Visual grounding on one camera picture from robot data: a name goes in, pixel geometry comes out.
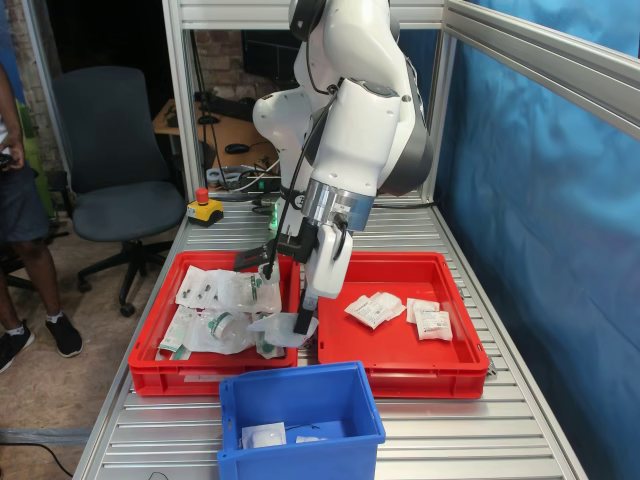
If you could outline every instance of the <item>person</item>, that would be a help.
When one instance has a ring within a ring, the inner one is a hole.
[[[82,337],[62,312],[53,258],[44,239],[49,219],[38,196],[33,170],[22,143],[22,126],[7,72],[0,65],[0,152],[13,161],[0,171],[0,246],[9,245],[20,256],[47,312],[46,326],[63,357],[82,351]],[[18,319],[0,270],[0,373],[35,340],[26,323]]]

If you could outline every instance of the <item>dark shorts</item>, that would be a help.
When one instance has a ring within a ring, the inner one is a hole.
[[[30,242],[49,232],[49,219],[40,201],[33,170],[0,172],[0,245]]]

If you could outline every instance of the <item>brick wall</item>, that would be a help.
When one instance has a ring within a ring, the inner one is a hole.
[[[278,90],[271,80],[244,71],[240,31],[200,30],[196,44],[207,90],[232,100],[257,99]]]
[[[5,8],[11,36],[13,39],[13,49],[18,63],[18,71],[22,81],[22,89],[31,112],[31,120],[38,138],[40,158],[45,171],[61,170],[62,161],[60,152],[51,126],[49,110],[44,99],[44,91],[38,74],[35,54],[31,45],[31,39],[27,30],[27,23],[24,17],[21,0],[5,0]],[[36,15],[43,25],[40,32],[43,40],[43,47],[47,53],[49,68],[52,76],[59,74],[60,62],[55,48],[53,32],[46,10],[46,2],[39,0],[34,2]]]

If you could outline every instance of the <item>sealed sterile package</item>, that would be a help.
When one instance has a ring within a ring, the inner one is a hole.
[[[189,324],[184,346],[192,352],[240,353],[255,345],[249,321],[246,313],[204,310]]]
[[[158,348],[172,352],[177,351],[182,346],[189,324],[197,317],[198,312],[179,305]]]
[[[280,286],[267,285],[258,273],[220,271],[218,304],[221,308],[248,313],[277,313],[282,310]]]
[[[189,360],[191,357],[191,350],[186,348],[184,345],[181,345],[178,350],[171,354],[171,358],[169,360]]]
[[[253,320],[257,321],[267,316],[268,315],[265,315],[264,313],[254,314]],[[267,342],[264,338],[264,332],[253,332],[253,334],[255,335],[256,351],[264,358],[269,360],[271,358],[284,357],[284,348],[277,347]]]
[[[451,341],[453,332],[447,312],[415,310],[416,327],[420,340],[440,339]]]
[[[318,437],[296,437],[296,443],[308,443],[308,442],[321,442],[326,440],[326,438],[318,438]]]
[[[390,318],[387,318],[387,321],[397,317],[402,312],[404,312],[405,309],[407,308],[402,304],[402,300],[400,300],[395,295],[391,295],[390,293],[386,293],[386,292],[378,292],[375,295],[372,295],[369,300],[379,303],[380,305],[387,308],[391,312],[393,316]]]
[[[405,308],[399,298],[388,293],[376,293],[371,298],[361,296],[344,311],[375,330],[382,322],[400,315]]]
[[[286,443],[287,436],[283,422],[244,427],[242,429],[242,448],[245,450],[285,445]]]
[[[301,335],[293,331],[297,318],[297,313],[275,313],[253,322],[249,325],[249,330],[264,332],[265,341],[276,347],[298,348],[315,333],[318,319],[312,318],[307,334]]]
[[[184,305],[185,307],[191,307],[191,302],[196,296],[196,290],[204,283],[204,279],[205,271],[190,265],[182,280],[182,284],[180,284],[178,293],[176,293],[176,303],[178,305]]]
[[[407,298],[407,323],[416,323],[414,315],[416,309],[438,312],[440,311],[440,304],[429,300],[420,300],[419,298]]]
[[[215,304],[218,294],[218,277],[220,270],[208,270],[204,272],[200,283],[195,287],[195,295],[191,296],[189,306],[191,308],[207,308]]]

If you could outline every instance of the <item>aluminum table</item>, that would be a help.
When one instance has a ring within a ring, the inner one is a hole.
[[[419,201],[414,195],[379,202]],[[189,250],[245,250],[264,243],[269,218],[227,203],[209,229],[183,222],[74,479],[216,480],[222,446],[216,397],[141,397],[127,357],[174,256]],[[479,400],[378,400],[387,441],[375,480],[584,479],[549,406],[437,208],[374,209],[356,250],[442,253],[497,375]],[[315,363],[300,350],[299,364]]]

